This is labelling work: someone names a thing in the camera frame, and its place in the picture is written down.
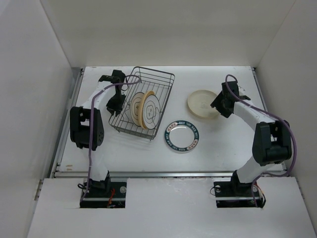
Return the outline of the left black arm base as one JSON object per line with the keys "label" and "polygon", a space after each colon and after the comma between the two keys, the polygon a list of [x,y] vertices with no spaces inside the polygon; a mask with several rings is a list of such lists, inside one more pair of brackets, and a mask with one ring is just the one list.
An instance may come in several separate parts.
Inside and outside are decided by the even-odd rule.
{"label": "left black arm base", "polygon": [[89,190],[86,191],[86,184],[86,181],[77,184],[82,190],[80,208],[125,208],[127,181],[112,181],[106,190],[97,188],[95,182],[90,182]]}

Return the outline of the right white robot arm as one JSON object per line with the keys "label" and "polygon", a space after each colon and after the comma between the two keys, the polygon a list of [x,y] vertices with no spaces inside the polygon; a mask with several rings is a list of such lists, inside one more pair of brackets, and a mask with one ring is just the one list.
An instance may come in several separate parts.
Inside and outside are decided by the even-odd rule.
{"label": "right white robot arm", "polygon": [[223,82],[221,86],[211,107],[225,118],[238,116],[254,131],[252,156],[233,172],[229,183],[234,196],[250,196],[252,183],[260,174],[291,158],[291,133],[285,121],[266,114],[249,97],[240,95],[236,81]]}

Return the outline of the plain cream plate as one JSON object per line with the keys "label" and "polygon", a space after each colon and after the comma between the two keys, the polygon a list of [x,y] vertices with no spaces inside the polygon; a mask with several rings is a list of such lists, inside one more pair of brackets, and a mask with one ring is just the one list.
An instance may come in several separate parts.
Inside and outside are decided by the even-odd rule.
{"label": "plain cream plate", "polygon": [[209,90],[194,91],[187,98],[188,109],[201,119],[213,119],[219,115],[219,112],[211,107],[216,97],[217,94]]}

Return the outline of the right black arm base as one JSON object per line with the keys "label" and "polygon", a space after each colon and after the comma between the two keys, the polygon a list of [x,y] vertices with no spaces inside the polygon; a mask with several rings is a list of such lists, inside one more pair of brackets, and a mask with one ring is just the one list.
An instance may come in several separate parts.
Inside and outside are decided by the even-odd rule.
{"label": "right black arm base", "polygon": [[217,208],[263,208],[266,197],[259,187],[248,184],[242,191],[235,191],[230,181],[213,182]]}

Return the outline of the aluminium table rail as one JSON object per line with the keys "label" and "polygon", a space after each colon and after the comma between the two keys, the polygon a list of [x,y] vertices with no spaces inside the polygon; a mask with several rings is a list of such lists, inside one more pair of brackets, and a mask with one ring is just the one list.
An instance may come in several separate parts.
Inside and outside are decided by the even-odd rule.
{"label": "aluminium table rail", "polygon": [[[265,108],[256,73],[251,66],[148,66],[141,71],[145,80],[157,78],[165,89],[169,72],[175,75],[170,95],[162,93],[168,102],[153,140],[118,132],[104,122],[106,137],[97,149],[112,177],[214,177],[229,176],[251,157],[254,133],[239,117],[216,116],[200,119],[187,107],[188,96],[199,89],[216,93],[228,74],[238,79],[239,85],[259,108]],[[172,150],[164,140],[164,130],[175,120],[192,122],[200,140],[191,151]]]}

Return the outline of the yellow-backed white plate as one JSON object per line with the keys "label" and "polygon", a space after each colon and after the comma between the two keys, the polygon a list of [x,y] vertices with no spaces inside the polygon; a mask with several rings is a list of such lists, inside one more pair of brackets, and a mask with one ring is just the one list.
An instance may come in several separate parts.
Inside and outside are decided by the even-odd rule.
{"label": "yellow-backed white plate", "polygon": [[138,120],[143,129],[155,129],[159,122],[159,100],[154,91],[146,92],[139,103]]}

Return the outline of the white plate green lettered rim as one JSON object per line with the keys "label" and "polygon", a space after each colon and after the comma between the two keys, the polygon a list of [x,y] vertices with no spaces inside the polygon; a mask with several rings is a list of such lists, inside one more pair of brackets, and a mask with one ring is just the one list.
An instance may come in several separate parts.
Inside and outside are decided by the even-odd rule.
{"label": "white plate green lettered rim", "polygon": [[200,140],[197,127],[186,120],[173,121],[164,131],[167,146],[177,153],[187,153],[193,150]]}

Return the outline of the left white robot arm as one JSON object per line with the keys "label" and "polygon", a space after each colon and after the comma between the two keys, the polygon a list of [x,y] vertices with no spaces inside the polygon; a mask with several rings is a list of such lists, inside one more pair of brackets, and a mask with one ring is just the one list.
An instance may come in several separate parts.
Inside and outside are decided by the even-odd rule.
{"label": "left white robot arm", "polygon": [[87,181],[78,185],[83,190],[82,198],[93,191],[101,197],[110,193],[108,169],[101,157],[95,158],[93,152],[102,145],[105,137],[103,110],[110,112],[112,116],[117,116],[122,111],[126,96],[121,89],[125,83],[126,75],[121,70],[113,70],[111,75],[102,75],[89,99],[70,110],[70,139],[77,148],[88,150]]}

